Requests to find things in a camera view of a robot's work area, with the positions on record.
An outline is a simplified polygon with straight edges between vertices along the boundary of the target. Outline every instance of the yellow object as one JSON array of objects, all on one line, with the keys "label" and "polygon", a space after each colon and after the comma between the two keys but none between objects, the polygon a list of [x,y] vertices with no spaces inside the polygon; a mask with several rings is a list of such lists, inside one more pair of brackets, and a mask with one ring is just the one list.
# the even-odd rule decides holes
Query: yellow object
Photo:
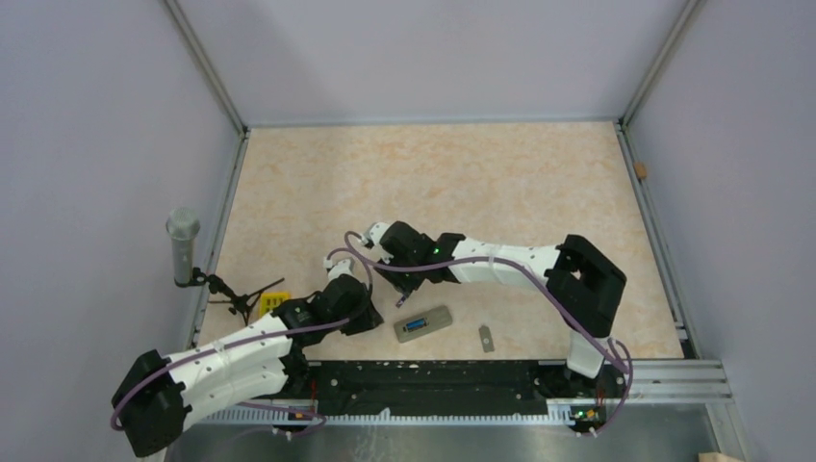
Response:
[{"label": "yellow object", "polygon": [[261,307],[258,309],[258,317],[264,316],[290,298],[292,298],[292,296],[288,292],[269,292],[261,294]]}]

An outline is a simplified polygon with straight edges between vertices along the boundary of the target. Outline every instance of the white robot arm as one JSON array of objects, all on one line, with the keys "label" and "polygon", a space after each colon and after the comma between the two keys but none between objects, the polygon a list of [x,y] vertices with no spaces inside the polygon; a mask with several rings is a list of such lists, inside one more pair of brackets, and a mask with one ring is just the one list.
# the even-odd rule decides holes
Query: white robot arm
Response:
[{"label": "white robot arm", "polygon": [[[510,260],[535,275],[555,298],[599,341],[609,336],[621,301],[626,277],[586,239],[570,235],[559,245],[517,246],[488,244],[461,234],[444,233],[437,241],[404,222],[377,222],[363,234],[363,245],[382,252],[381,263],[397,267],[433,265],[470,257],[483,257],[464,265],[416,273],[378,269],[405,300],[423,280],[433,283],[495,282],[536,289],[530,280],[508,265]],[[603,356],[580,333],[570,335],[567,368],[595,378]]]},{"label": "white robot arm", "polygon": [[[363,236],[363,244],[378,247],[383,255],[381,263],[393,267],[437,266],[418,272],[377,269],[403,298],[424,280],[536,288],[517,269],[501,263],[512,262],[546,285],[570,316],[596,339],[609,336],[626,281],[600,251],[575,235],[559,245],[538,247],[488,244],[452,233],[433,241],[396,221],[372,225]],[[480,260],[448,265],[472,257]],[[322,292],[287,300],[272,314],[236,333],[164,357],[155,349],[140,356],[112,398],[112,426],[125,431],[135,455],[144,457],[165,448],[217,410],[258,396],[301,391],[309,370],[304,347],[321,342],[332,330],[353,335],[383,322],[371,304],[370,287],[353,276],[350,259],[328,262],[326,269],[329,281]],[[204,275],[200,269],[182,270],[176,277],[180,287],[206,282],[213,293],[245,301],[245,295],[235,295],[214,275]],[[248,313],[242,314],[248,319]],[[602,362],[603,356],[582,335],[572,332],[568,369],[592,379],[599,374]]]},{"label": "white robot arm", "polygon": [[[164,357],[155,349],[140,356],[112,399],[112,424],[125,431],[134,454],[144,457],[165,448],[218,410],[302,389],[308,374],[304,347],[332,330],[353,335],[382,323],[369,288],[352,275],[352,260],[327,270],[322,292],[287,300],[238,332]],[[331,323],[337,326],[323,328]],[[310,327],[320,330],[303,332]],[[293,330],[301,332],[293,335]],[[281,332],[292,334],[257,338]]]}]

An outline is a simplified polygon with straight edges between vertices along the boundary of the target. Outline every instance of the white wall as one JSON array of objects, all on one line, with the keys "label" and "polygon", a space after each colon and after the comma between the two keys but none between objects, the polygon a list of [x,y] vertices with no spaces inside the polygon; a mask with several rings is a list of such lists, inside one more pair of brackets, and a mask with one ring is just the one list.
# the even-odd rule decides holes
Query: white wall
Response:
[{"label": "white wall", "polygon": [[708,2],[632,127],[757,460],[813,460],[816,2]]},{"label": "white wall", "polygon": [[237,137],[155,0],[2,2],[0,69],[0,460],[131,460],[111,395],[189,329],[167,213],[208,240]]},{"label": "white wall", "polygon": [[615,118],[684,0],[182,0],[249,125]]}]

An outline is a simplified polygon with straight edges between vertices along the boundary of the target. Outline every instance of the metal frame bar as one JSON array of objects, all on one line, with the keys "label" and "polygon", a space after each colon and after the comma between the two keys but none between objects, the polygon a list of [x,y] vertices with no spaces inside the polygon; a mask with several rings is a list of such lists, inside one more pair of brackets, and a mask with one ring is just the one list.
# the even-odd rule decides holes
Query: metal frame bar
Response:
[{"label": "metal frame bar", "polygon": [[170,19],[172,19],[173,24],[176,26],[192,60],[195,62],[195,66],[198,68],[198,71],[201,72],[210,91],[213,92],[213,96],[216,98],[218,105],[227,117],[229,117],[230,123],[232,123],[236,132],[238,132],[240,136],[245,136],[247,131],[246,124],[243,123],[241,116],[238,114],[235,103],[233,103],[229,92],[220,77],[218,77],[213,63],[207,56],[204,46],[201,45],[201,41],[198,40],[198,36],[192,29],[181,6],[179,6],[177,0],[161,0],[161,3],[165,7],[167,15],[170,16]]},{"label": "metal frame bar", "polygon": [[[238,180],[241,177],[243,158],[246,156],[246,148],[248,146],[249,133],[247,133],[245,136],[241,136],[239,139],[238,149],[235,154],[235,163],[232,166],[232,172],[230,173],[230,179],[227,183],[227,187],[221,195],[223,200],[218,207],[218,225],[216,232],[213,234],[213,237],[207,246],[204,247],[209,249],[209,252],[207,252],[207,257],[202,264],[202,268],[204,269],[204,272],[208,274],[216,272],[218,257],[221,253],[221,246],[224,244],[224,235],[226,234],[227,222],[229,221],[229,215],[232,211],[232,202],[235,199],[235,192],[238,189]],[[185,343],[185,345],[188,347],[196,347],[198,344],[198,335],[201,333],[201,324],[204,323],[204,313],[207,310],[207,303],[210,300],[210,292],[207,289],[203,287],[196,289],[198,293],[193,297],[193,319],[190,324],[191,332],[188,335]]]},{"label": "metal frame bar", "polygon": [[668,64],[668,62],[672,59],[672,56],[677,50],[677,46],[680,44],[680,41],[683,39],[689,27],[694,22],[694,19],[700,13],[700,8],[704,4],[705,0],[686,1],[686,5],[683,7],[677,21],[675,21],[672,31],[666,36],[663,46],[660,47],[660,51],[657,53],[657,56],[651,63],[651,66],[638,86],[637,91],[635,91],[632,100],[626,106],[624,115],[621,117],[621,125],[623,125],[623,127],[628,127],[631,121],[637,115],[638,111],[640,111],[643,103],[649,97],[651,89],[654,87],[657,79],[662,74],[663,69],[666,68],[666,64]]},{"label": "metal frame bar", "polygon": [[675,317],[677,335],[681,341],[685,338],[691,345],[695,355],[700,356],[700,352],[697,350],[699,337],[684,308],[687,305],[685,303],[686,298],[676,283],[675,267],[669,256],[668,247],[663,238],[664,234],[655,216],[652,206],[653,200],[646,185],[635,174],[634,164],[637,162],[637,158],[629,139],[628,130],[623,127],[621,122],[618,122],[615,124],[615,132],[618,136],[618,143],[621,145],[621,152],[624,154],[624,163],[629,174],[629,180],[632,182],[635,200],[637,200],[643,223],[646,226],[651,253],[654,255],[654,262],[657,264],[657,271],[660,273],[660,280],[663,282],[663,290]]},{"label": "metal frame bar", "polygon": [[745,429],[733,403],[709,403],[705,405],[711,430],[720,452],[744,462],[751,462],[751,454]]}]

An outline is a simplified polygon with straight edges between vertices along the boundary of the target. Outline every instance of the purple cable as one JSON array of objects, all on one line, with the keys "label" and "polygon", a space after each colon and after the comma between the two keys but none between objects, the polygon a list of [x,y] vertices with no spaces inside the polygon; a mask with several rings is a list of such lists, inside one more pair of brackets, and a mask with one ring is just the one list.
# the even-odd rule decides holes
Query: purple cable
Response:
[{"label": "purple cable", "polygon": [[381,263],[374,262],[373,260],[367,258],[365,255],[360,253],[356,248],[354,248],[351,245],[351,240],[349,239],[349,236],[353,236],[356,237],[357,239],[360,239],[359,234],[353,231],[347,231],[343,236],[346,245],[346,250],[355,257],[357,257],[357,259],[360,260],[361,262],[366,262],[372,267],[379,268],[381,270],[387,270],[392,272],[422,272],[440,270],[442,268],[452,267],[454,265],[462,265],[465,263],[490,262],[491,260],[494,263],[507,265],[508,267],[517,270],[518,272],[523,274],[524,277],[529,279],[529,281],[536,287],[536,289],[538,289],[539,292],[541,292],[542,295],[544,295],[547,298],[547,300],[549,300],[549,302],[552,303],[553,306],[555,306],[555,309],[558,310],[558,313],[560,313],[561,316],[567,321],[567,324],[569,324],[570,327],[578,331],[578,333],[580,333],[587,340],[587,342],[590,343],[590,345],[592,345],[600,354],[602,354],[603,357],[607,361],[609,361],[609,363],[612,366],[615,367],[615,369],[623,373],[629,373],[629,369],[626,366],[626,364],[624,364],[624,362],[621,360],[620,355],[617,355],[618,357],[616,358],[615,356],[610,354],[609,351],[607,351],[606,348],[604,348],[597,340],[595,340],[595,338],[592,335],[590,335],[589,332],[587,332],[587,330],[580,324],[580,322],[578,322],[573,317],[573,315],[571,315],[570,312],[567,311],[566,308],[564,308],[561,302],[559,302],[554,296],[552,296],[552,294],[547,290],[547,287],[544,284],[542,284],[541,281],[536,279],[536,277],[532,275],[530,271],[527,270],[527,268],[512,260],[508,260],[506,258],[501,257],[496,257],[493,259],[491,259],[490,257],[465,257],[457,260],[451,260],[448,262],[436,263],[433,265],[421,265],[418,267],[392,267],[390,265],[383,265]]},{"label": "purple cable", "polygon": [[[612,351],[615,351],[615,354],[617,355],[617,351],[615,347],[612,345],[612,339],[607,339],[606,342],[609,344],[609,347],[612,349]],[[593,436],[600,435],[602,431],[606,430],[606,428],[610,424],[612,424],[612,421],[614,421],[615,418],[618,416],[618,412],[621,410],[622,407],[624,407],[624,403],[629,398],[629,391],[631,391],[632,389],[632,381],[634,376],[634,374],[632,373],[632,370],[634,369],[634,365],[632,364],[632,355],[629,354],[629,348],[627,348],[623,342],[621,342],[620,340],[615,340],[615,343],[618,344],[618,347],[620,347],[624,351],[624,354],[626,355],[626,364],[629,367],[628,379],[626,380],[626,388],[624,388],[624,393],[621,395],[621,400],[618,401],[618,405],[615,406],[615,409],[612,410],[612,415],[610,415],[609,418],[606,419],[606,422],[604,422],[603,425],[601,425],[597,430],[595,430],[595,435]]]},{"label": "purple cable", "polygon": [[[269,332],[267,334],[256,335],[254,337],[247,337],[245,339],[240,339],[240,340],[237,340],[235,342],[226,344],[226,345],[224,345],[224,349],[232,349],[232,348],[235,348],[235,347],[240,347],[242,345],[251,344],[252,342],[257,342],[259,340],[272,339],[272,338],[281,337],[281,336],[284,336],[284,335],[305,334],[307,332],[315,332],[317,330],[334,329],[336,327],[340,327],[341,325],[343,325],[343,324],[345,324],[347,322],[348,322],[348,318],[345,318],[345,319],[342,319],[342,320],[339,320],[339,321],[329,322],[329,323],[326,323],[326,324],[312,325],[312,326],[309,326],[309,327],[298,327],[297,329],[282,330],[282,331],[278,331],[278,332]],[[116,430],[116,431],[124,430],[124,427],[122,425],[120,425],[116,421],[119,418],[119,414],[122,413],[122,409],[124,409],[125,405],[127,405],[127,403],[131,399],[133,399],[133,397],[138,392],[140,392],[144,387],[146,387],[148,384],[150,384],[150,382],[152,382],[153,380],[156,380],[157,378],[161,377],[166,372],[170,372],[170,371],[172,371],[172,370],[174,370],[176,368],[184,366],[185,364],[191,363],[191,362],[193,362],[195,360],[198,360],[198,359],[201,359],[201,358],[205,358],[205,357],[210,356],[211,354],[215,354],[215,353],[216,353],[216,351],[214,349],[207,349],[207,350],[204,350],[204,351],[197,351],[192,356],[188,356],[188,357],[182,358],[182,359],[180,359],[180,360],[178,360],[176,362],[170,363],[170,364],[164,366],[163,368],[161,368],[161,369],[151,373],[150,375],[148,375],[144,380],[139,382],[128,393],[126,393],[125,396],[122,398],[122,400],[119,402],[119,404],[116,405],[116,407],[114,408],[114,413],[111,415],[111,428]]]},{"label": "purple cable", "polygon": [[[360,235],[355,233],[354,231],[349,231],[349,233],[352,233],[357,239],[360,239]],[[333,257],[336,254],[341,253],[341,252],[345,252],[345,253],[351,255],[352,257],[357,258],[357,261],[359,261],[360,264],[363,265],[363,269],[366,270],[366,276],[369,277],[369,291],[370,291],[371,288],[374,285],[374,276],[371,274],[371,267],[365,261],[360,260],[356,255],[354,255],[353,252],[348,251],[348,249],[345,248],[345,247],[338,247],[338,248],[335,248],[334,250],[332,250],[331,252],[329,252],[328,255],[326,255],[326,259],[331,260],[331,257]]]}]

